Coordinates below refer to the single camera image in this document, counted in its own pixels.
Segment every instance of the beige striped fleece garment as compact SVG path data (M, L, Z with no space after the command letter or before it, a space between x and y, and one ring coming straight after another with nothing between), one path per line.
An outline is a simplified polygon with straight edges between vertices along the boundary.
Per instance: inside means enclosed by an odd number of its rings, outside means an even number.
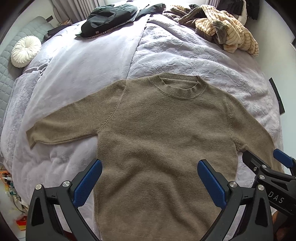
M257 41L240 21L228 12L219 11L210 5L204 4L201 5L201 8L207 18L200 18L195 21L197 29L210 36L217 34L218 43L229 53L241 49L252 56L258 56L259 46Z

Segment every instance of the sweater sleeve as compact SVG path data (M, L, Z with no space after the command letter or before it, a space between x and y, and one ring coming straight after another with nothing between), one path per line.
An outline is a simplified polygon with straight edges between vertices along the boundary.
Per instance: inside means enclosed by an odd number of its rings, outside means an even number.
M124 89L125 80L117 81L38 120L26 132L30 148L36 142L60 144L97 135L115 112Z
M265 128L251 116L233 96L227 95L230 128L237 151L249 150L273 170L282 172L281 164L273 158L273 140Z

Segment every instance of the metal screw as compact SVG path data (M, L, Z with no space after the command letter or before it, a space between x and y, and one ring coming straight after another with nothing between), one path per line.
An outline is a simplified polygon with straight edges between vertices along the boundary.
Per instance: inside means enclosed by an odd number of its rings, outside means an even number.
M263 185L258 185L258 189L263 191L264 190L264 186Z
M236 188L236 187L237 187L237 183L236 183L236 182L230 182L229 185L230 185L232 188Z
M70 186L70 182L69 181L64 181L63 182L63 187L68 187Z
M42 188L42 185L41 184L37 184L36 187L35 187L36 190L39 190L41 188Z

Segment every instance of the fluffy striped clothing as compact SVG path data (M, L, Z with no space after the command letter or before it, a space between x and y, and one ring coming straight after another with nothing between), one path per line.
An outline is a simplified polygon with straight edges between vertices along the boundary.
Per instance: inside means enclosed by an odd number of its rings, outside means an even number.
M240 21L226 11L219 11L210 5L201 5L188 12L189 9L174 5L171 12L180 13L182 17L165 14L179 24L195 27L195 33L208 41L214 41L223 50L234 53L236 49L247 51L252 56L258 56L259 46L250 31L244 27ZM204 12L206 18L198 18L201 12Z

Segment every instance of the neckline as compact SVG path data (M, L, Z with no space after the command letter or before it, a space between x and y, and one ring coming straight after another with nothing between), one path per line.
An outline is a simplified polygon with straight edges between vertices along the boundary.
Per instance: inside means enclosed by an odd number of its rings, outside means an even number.
M173 80L187 80L196 82L195 86L190 89L182 89L167 85L161 78ZM161 73L149 77L150 82L161 92L173 98L178 99L193 99L200 95L207 86L207 83L199 76L189 76L182 74Z

